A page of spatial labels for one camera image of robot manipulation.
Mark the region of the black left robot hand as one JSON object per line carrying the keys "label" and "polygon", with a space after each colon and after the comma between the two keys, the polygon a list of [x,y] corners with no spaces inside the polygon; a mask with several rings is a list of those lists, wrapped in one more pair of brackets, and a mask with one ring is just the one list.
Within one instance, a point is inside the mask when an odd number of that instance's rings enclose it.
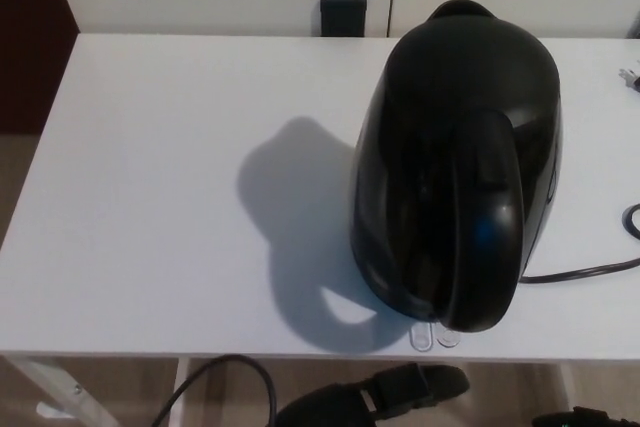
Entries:
{"label": "black left robot hand", "polygon": [[285,406],[269,424],[374,426],[412,410],[435,407],[469,389],[469,380],[458,367],[409,363],[360,382],[317,389]]}

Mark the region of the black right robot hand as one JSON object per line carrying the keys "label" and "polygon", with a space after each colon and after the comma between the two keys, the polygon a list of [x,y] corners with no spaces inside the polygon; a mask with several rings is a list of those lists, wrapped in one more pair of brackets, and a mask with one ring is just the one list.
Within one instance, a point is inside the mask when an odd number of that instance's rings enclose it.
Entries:
{"label": "black right robot hand", "polygon": [[544,414],[531,421],[533,427],[639,427],[627,419],[613,419],[605,411],[574,407],[571,411]]}

